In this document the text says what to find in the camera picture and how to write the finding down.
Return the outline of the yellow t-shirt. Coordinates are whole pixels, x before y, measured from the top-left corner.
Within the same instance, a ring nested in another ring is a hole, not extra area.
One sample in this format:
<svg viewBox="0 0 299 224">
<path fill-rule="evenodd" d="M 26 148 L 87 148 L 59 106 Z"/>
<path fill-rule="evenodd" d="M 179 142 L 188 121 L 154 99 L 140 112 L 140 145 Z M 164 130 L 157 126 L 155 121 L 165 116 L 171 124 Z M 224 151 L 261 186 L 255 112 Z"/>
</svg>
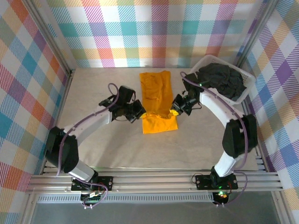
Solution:
<svg viewBox="0 0 299 224">
<path fill-rule="evenodd" d="M 170 113 L 173 93 L 171 73 L 145 72 L 140 74 L 142 105 L 147 118 L 142 119 L 144 134 L 178 130 L 177 118 Z"/>
</svg>

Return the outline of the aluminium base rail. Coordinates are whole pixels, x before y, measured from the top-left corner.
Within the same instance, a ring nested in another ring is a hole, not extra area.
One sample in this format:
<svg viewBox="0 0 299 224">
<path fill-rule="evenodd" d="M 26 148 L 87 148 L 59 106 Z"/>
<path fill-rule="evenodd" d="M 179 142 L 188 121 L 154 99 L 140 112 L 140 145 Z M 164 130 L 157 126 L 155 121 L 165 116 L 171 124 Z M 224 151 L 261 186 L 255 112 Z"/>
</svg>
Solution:
<svg viewBox="0 0 299 224">
<path fill-rule="evenodd" d="M 100 176 L 113 176 L 111 193 L 195 193 L 196 174 L 204 171 L 192 169 L 133 169 L 102 168 Z M 238 191 L 281 191 L 282 183 L 277 173 L 242 171 L 236 174 Z M 56 175 L 54 167 L 46 167 L 41 175 L 33 175 L 27 193 L 62 194 L 71 192 L 71 177 Z"/>
</svg>

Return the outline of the aluminium frame post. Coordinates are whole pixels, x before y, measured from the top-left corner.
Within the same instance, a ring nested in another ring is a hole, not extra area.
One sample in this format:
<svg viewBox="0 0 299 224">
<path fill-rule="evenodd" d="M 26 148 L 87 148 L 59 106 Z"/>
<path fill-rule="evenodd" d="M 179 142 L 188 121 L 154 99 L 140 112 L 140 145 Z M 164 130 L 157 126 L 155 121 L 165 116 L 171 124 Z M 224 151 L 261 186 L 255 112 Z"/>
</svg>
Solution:
<svg viewBox="0 0 299 224">
<path fill-rule="evenodd" d="M 22 0 L 22 2 L 33 17 L 41 34 L 44 36 L 64 71 L 72 74 L 77 67 L 77 62 L 71 54 L 71 50 L 47 0 Z"/>
<path fill-rule="evenodd" d="M 246 58 L 250 54 L 250 51 L 252 50 L 255 42 L 258 40 L 278 2 L 279 0 L 262 0 L 256 15 L 250 24 L 250 28 L 245 36 L 245 39 L 236 55 L 234 64 L 237 67 L 242 67 L 245 63 Z"/>
</svg>

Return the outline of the black t-shirt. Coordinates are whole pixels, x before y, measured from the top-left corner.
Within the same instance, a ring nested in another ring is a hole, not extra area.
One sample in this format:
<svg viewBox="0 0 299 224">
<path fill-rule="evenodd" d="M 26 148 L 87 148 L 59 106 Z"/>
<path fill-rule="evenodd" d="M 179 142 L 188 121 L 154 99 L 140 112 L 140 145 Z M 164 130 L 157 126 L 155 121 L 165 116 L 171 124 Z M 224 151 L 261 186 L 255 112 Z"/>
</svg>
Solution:
<svg viewBox="0 0 299 224">
<path fill-rule="evenodd" d="M 195 72 L 198 81 L 206 88 L 215 88 L 221 95 L 236 101 L 246 87 L 240 72 L 228 65 L 210 63 Z"/>
</svg>

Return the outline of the white perforated plastic basket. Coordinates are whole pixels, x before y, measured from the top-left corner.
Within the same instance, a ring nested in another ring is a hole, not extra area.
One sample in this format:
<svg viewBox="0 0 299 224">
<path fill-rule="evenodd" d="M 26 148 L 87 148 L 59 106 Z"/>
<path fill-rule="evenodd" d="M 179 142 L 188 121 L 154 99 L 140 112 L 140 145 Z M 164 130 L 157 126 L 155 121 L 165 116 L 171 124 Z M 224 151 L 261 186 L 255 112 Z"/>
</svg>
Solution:
<svg viewBox="0 0 299 224">
<path fill-rule="evenodd" d="M 217 95 L 220 95 L 225 101 L 227 101 L 230 105 L 237 105 L 240 104 L 245 98 L 246 96 L 249 94 L 249 92 L 251 91 L 252 87 L 255 84 L 256 78 L 247 73 L 246 71 L 234 66 L 231 63 L 228 63 L 218 57 L 215 57 L 213 55 L 206 55 L 204 56 L 202 59 L 200 59 L 189 71 L 189 73 L 195 73 L 196 71 L 198 71 L 201 67 L 204 67 L 210 63 L 220 63 L 223 65 L 227 65 L 230 68 L 238 71 L 243 79 L 243 85 L 246 87 L 246 89 L 243 91 L 243 93 L 240 95 L 240 97 L 236 100 L 231 100 L 223 95 L 221 95 L 216 89 L 212 89 L 212 92 L 216 93 Z"/>
</svg>

